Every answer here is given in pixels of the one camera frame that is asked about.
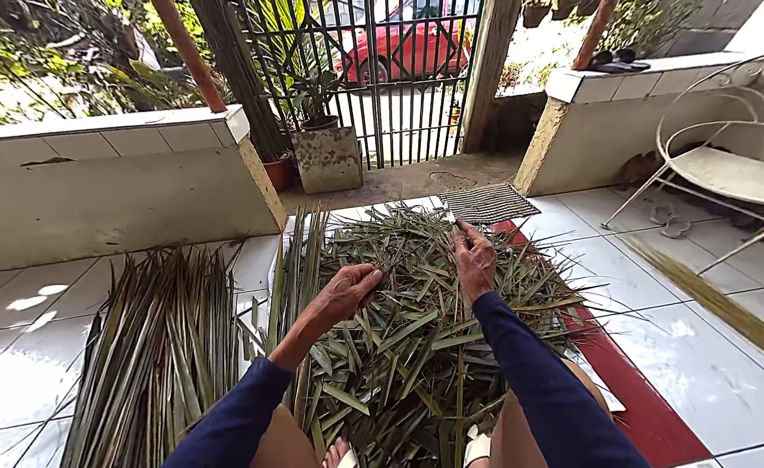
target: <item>metal gate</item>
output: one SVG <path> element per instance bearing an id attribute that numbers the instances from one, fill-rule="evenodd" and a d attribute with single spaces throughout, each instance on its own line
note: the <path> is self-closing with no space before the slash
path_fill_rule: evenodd
<path id="1" fill-rule="evenodd" d="M 483 0 L 240 1 L 284 131 L 304 120 L 293 76 L 332 70 L 328 113 L 355 127 L 367 169 L 457 153 Z"/>

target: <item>dried palm frond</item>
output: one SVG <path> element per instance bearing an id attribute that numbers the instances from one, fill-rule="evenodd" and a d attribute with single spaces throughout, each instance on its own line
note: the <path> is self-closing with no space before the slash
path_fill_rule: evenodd
<path id="1" fill-rule="evenodd" d="M 697 275 L 675 258 L 657 251 L 634 237 L 625 237 L 624 241 L 627 247 L 671 280 L 676 287 L 764 351 L 764 322 L 757 315 L 745 310 L 708 280 Z"/>
<path id="2" fill-rule="evenodd" d="M 237 383 L 233 294 L 219 251 L 126 257 L 94 321 L 62 468 L 162 464 Z"/>
<path id="3" fill-rule="evenodd" d="M 371 221 L 342 222 L 326 242 L 326 215 L 313 213 L 306 240 L 305 213 L 298 216 L 283 274 L 305 281 L 273 291 L 282 297 L 282 320 L 297 317 L 342 266 L 395 265 L 366 309 L 314 345 L 290 389 L 292 409 L 319 457 L 342 434 L 362 466 L 460 466 L 462 435 L 496 422 L 508 387 L 463 303 L 448 213 L 387 208 L 367 211 Z M 512 244 L 513 233 L 487 236 L 497 250 L 496 291 L 562 355 L 573 347 L 565 315 L 582 300 L 564 288 L 562 266 L 532 242 Z"/>

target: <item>long sleeve shirt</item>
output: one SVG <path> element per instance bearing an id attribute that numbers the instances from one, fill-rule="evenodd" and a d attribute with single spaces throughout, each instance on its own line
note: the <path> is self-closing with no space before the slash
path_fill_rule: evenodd
<path id="1" fill-rule="evenodd" d="M 472 309 L 550 468 L 649 467 L 578 377 L 497 293 L 483 294 Z M 291 379 L 268 359 L 256 359 L 162 467 L 249 466 Z"/>

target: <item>tiled floor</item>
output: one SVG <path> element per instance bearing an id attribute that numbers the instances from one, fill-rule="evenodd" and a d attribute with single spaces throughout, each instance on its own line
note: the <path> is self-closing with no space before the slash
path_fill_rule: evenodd
<path id="1" fill-rule="evenodd" d="M 715 455 L 688 468 L 764 467 L 764 353 L 691 302 L 623 241 L 635 236 L 702 267 L 736 246 L 743 233 L 664 195 L 694 222 L 687 238 L 662 237 L 648 221 L 647 201 L 625 211 L 611 230 L 600 227 L 624 197 L 601 189 L 534 198 L 542 213 L 527 219 L 522 230 L 554 243 L 556 259 L 575 260 L 564 274 L 572 285 L 599 285 L 585 293 L 597 307 L 596 316 L 604 317 L 614 340 Z M 442 207 L 437 197 L 408 205 Z M 333 220 L 369 218 L 365 208 L 333 214 Z M 290 223 L 284 238 L 292 228 Z M 274 235 L 249 239 L 242 247 L 223 244 L 228 257 L 240 247 L 231 268 L 237 310 L 245 313 L 247 324 L 253 299 L 260 310 L 269 308 L 270 272 L 280 242 L 281 235 Z M 11 466 L 34 437 L 37 422 L 74 395 L 78 357 L 91 314 L 106 298 L 111 261 L 118 274 L 120 257 L 0 272 L 0 466 Z M 706 277 L 764 320 L 764 243 Z M 266 320 L 266 313 L 260 313 L 257 326 L 265 327 Z M 62 412 L 71 415 L 72 406 Z M 57 466 L 69 422 L 65 417 L 48 424 L 19 466 Z"/>

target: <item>striped doormat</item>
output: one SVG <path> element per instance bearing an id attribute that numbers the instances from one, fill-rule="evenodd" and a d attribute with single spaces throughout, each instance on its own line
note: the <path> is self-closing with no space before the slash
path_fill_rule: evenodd
<path id="1" fill-rule="evenodd" d="M 540 213 L 511 184 L 471 188 L 438 195 L 455 218 L 471 224 L 493 224 Z"/>

